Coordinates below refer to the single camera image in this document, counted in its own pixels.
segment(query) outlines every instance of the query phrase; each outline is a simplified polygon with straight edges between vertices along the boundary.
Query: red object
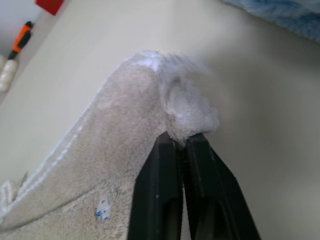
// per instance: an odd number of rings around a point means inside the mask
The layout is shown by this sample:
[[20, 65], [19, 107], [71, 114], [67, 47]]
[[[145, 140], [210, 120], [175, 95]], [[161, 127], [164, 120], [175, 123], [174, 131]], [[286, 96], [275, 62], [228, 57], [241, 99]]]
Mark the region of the red object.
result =
[[35, 4], [54, 16], [57, 14], [63, 2], [64, 0], [35, 0]]

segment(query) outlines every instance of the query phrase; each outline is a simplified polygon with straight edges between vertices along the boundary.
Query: beige fabric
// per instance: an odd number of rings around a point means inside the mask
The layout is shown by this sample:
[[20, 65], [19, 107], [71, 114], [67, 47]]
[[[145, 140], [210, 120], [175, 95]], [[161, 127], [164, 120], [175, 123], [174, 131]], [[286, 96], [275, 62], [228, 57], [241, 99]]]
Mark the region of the beige fabric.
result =
[[[127, 232], [134, 180], [166, 130], [157, 76], [124, 61], [89, 108], [9, 204], [0, 239], [119, 239]], [[110, 219], [96, 216], [108, 196]]]

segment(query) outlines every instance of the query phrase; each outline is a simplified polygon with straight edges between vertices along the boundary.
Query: blue fabric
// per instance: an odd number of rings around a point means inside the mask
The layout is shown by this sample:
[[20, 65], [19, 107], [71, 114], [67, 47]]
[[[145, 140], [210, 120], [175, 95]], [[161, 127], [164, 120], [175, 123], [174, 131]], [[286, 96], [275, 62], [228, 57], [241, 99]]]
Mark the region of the blue fabric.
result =
[[320, 43], [320, 0], [224, 0]]

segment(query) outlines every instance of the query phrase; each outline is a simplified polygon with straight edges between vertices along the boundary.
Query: beige wall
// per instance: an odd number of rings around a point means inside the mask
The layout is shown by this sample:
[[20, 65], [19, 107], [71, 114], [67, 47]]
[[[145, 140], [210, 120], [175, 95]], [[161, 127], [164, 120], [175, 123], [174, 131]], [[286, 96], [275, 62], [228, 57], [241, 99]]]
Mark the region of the beige wall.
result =
[[115, 66], [144, 49], [214, 67], [219, 80], [201, 88], [221, 127], [208, 138], [262, 239], [317, 239], [320, 45], [215, 0], [69, 2], [0, 105], [0, 182], [32, 173]]

